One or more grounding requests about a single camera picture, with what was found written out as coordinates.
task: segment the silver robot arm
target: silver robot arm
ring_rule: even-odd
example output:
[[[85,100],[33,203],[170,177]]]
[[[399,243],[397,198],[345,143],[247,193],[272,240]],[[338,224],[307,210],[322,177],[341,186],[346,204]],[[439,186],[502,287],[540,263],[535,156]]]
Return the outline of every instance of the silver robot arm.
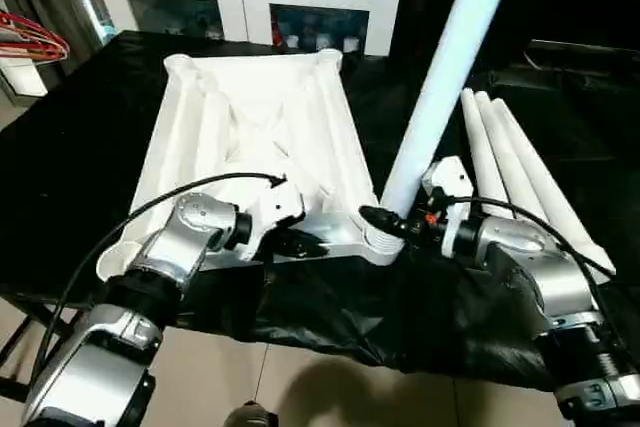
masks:
[[[388,234],[418,246],[436,244],[446,257],[518,280],[525,287],[523,321],[556,384],[562,414],[577,427],[639,426],[640,375],[616,345],[576,260],[531,222],[472,214],[468,204],[434,207],[438,189],[444,196],[471,195],[462,164],[452,159],[427,172],[430,207],[419,218],[368,206],[361,215]]]
[[[255,254],[268,231],[301,219],[304,208],[285,182],[249,212],[201,193],[180,197],[165,227],[110,280],[105,299],[37,378],[22,425],[139,426],[155,387],[148,368],[205,254],[237,244]]]

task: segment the white plastic frame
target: white plastic frame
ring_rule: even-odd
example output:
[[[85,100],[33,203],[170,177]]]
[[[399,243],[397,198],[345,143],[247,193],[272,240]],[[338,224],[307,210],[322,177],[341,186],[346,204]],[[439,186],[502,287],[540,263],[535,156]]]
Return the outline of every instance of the white plastic frame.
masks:
[[[165,60],[169,81],[131,210],[190,181],[226,172],[286,175],[307,217],[296,228],[324,240],[329,257],[378,258],[364,242],[361,205],[378,205],[351,117],[339,67],[342,54]],[[200,190],[247,209],[269,183],[227,180]],[[171,213],[165,202],[129,224],[98,260],[102,279],[127,262]],[[246,265],[234,252],[209,268]]]

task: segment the tile floor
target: tile floor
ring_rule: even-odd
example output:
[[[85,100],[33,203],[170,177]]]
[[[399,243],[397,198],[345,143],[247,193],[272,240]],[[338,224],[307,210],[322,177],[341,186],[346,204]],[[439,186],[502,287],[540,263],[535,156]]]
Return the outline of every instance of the tile floor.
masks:
[[[0,92],[0,130],[24,109]],[[0,345],[22,314],[0,300]],[[26,382],[42,335],[33,326],[0,370]],[[222,426],[256,399],[282,427],[561,427],[550,394],[448,377],[403,375],[341,357],[168,329],[153,373],[157,388],[143,427]],[[0,398],[0,425],[19,425],[22,405]]]

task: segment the black plastic sheet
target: black plastic sheet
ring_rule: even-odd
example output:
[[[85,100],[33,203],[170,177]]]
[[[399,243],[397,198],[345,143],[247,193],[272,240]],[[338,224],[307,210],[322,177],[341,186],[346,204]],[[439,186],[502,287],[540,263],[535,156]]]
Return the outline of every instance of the black plastic sheet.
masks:
[[[276,53],[249,44],[126,32],[2,131],[1,295],[55,300],[82,256],[126,215],[166,83],[162,60],[177,52]],[[342,75],[380,193],[424,66],[346,57]],[[632,287],[640,258],[635,86],[530,71],[476,75],[470,84],[507,100]],[[456,154],[471,170],[459,112],[439,149],[439,155]],[[74,304],[86,303],[97,285],[93,270],[85,272]],[[604,290],[626,343],[640,352],[637,312],[615,288]],[[435,251],[407,248],[387,267],[346,258],[201,273],[177,325],[406,372],[549,389],[523,323],[523,295],[520,286],[463,270]]]

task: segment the white cylindrical pole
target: white cylindrical pole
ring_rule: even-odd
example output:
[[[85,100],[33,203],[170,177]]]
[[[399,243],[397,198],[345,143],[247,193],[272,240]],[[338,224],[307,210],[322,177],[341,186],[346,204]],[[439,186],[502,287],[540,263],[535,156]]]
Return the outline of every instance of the white cylindrical pole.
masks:
[[[491,99],[486,92],[477,92],[476,103],[478,104],[484,128],[487,129],[493,155],[500,168],[500,174],[507,188],[509,200],[518,207],[527,209],[541,219],[547,220],[529,177],[527,177],[527,173],[509,141],[507,132],[498,119],[493,105],[491,105]]]
[[[381,204],[406,216],[429,168],[440,137],[478,54],[500,0],[455,0],[431,61],[420,97],[387,180]],[[371,228],[374,250],[398,251],[401,244]]]
[[[551,225],[558,229],[578,252],[614,272],[611,259],[602,247],[593,242],[578,214],[573,210],[507,104],[502,99],[496,99],[493,101],[493,107]]]
[[[493,157],[493,150],[491,150],[487,131],[484,128],[478,105],[473,97],[473,91],[464,89],[462,95],[460,95],[460,101],[462,103],[462,112],[464,113],[469,147],[471,148],[471,160],[476,174],[478,192],[484,197],[507,202],[509,200],[507,192],[504,190],[502,177],[500,177],[496,159]],[[506,219],[513,218],[510,210],[493,205],[483,205],[482,210],[490,215],[497,215]]]

